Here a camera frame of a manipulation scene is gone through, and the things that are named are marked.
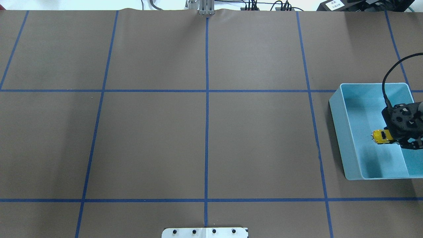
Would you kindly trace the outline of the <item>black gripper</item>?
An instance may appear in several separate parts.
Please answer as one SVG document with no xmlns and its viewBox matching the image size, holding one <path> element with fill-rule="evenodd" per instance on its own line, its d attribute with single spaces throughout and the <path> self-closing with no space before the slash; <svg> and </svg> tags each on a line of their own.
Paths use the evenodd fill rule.
<svg viewBox="0 0 423 238">
<path fill-rule="evenodd" d="M 382 117 L 392 138 L 402 149 L 423 149 L 422 104 L 396 104 L 382 110 Z"/>
</svg>

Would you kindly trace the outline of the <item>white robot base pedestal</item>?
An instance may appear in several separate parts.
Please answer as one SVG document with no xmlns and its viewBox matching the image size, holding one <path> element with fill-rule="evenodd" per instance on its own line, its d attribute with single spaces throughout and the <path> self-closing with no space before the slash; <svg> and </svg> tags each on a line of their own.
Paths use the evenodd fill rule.
<svg viewBox="0 0 423 238">
<path fill-rule="evenodd" d="M 249 232 L 244 227 L 186 227 L 166 228 L 162 238 L 249 238 Z"/>
</svg>

